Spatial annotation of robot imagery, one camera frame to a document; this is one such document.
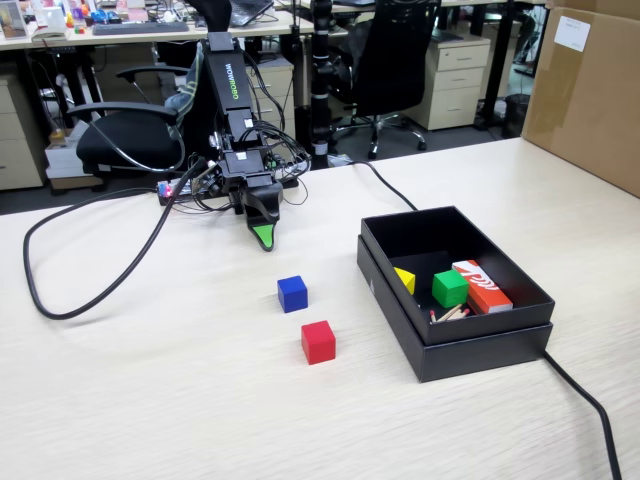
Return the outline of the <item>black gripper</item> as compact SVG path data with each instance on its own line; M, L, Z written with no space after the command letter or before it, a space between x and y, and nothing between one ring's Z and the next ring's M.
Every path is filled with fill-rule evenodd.
M280 220L283 187L274 183L259 150L226 152L219 162L222 191L239 213L264 251L274 248L275 225Z

